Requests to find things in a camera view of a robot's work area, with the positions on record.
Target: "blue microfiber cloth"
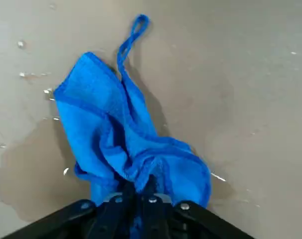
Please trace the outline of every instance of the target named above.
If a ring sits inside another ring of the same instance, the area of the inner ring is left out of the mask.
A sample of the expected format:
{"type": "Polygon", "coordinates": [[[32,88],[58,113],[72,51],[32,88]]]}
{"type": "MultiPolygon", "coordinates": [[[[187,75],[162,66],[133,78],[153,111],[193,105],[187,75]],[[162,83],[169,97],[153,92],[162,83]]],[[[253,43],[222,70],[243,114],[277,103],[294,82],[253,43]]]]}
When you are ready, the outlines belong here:
{"type": "Polygon", "coordinates": [[[75,173],[91,182],[91,197],[97,205],[125,180],[134,182],[141,192],[152,174],[157,192],[168,194],[173,204],[192,200],[206,207],[211,194],[209,169],[188,144],[157,136],[143,94],[124,68],[133,42],[148,23],[147,16],[139,15],[130,37],[120,46],[121,81],[87,52],[54,92],[76,157],[75,173]]]}

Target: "beige tile floor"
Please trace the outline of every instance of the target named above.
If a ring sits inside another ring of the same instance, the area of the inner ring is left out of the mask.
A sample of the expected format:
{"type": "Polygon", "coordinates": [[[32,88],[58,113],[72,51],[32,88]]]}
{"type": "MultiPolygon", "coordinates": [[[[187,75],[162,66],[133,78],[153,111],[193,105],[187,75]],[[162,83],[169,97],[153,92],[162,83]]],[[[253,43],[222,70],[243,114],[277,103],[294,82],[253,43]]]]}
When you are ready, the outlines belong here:
{"type": "Polygon", "coordinates": [[[209,208],[256,238],[302,239],[302,0],[0,0],[0,237],[88,197],[63,175],[74,158],[43,90],[85,51],[115,65],[138,13],[152,27],[130,73],[159,133],[226,180],[209,208]]]}

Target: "water puddle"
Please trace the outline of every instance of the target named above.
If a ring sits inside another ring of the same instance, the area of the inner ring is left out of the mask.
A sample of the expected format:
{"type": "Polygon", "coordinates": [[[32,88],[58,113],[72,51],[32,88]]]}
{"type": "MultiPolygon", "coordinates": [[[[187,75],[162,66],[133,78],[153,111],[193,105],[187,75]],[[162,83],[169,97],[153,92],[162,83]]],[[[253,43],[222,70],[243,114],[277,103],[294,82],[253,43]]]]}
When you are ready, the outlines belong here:
{"type": "Polygon", "coordinates": [[[0,200],[32,222],[83,198],[89,184],[77,179],[74,156],[60,121],[44,119],[34,131],[3,152],[0,200]]]}

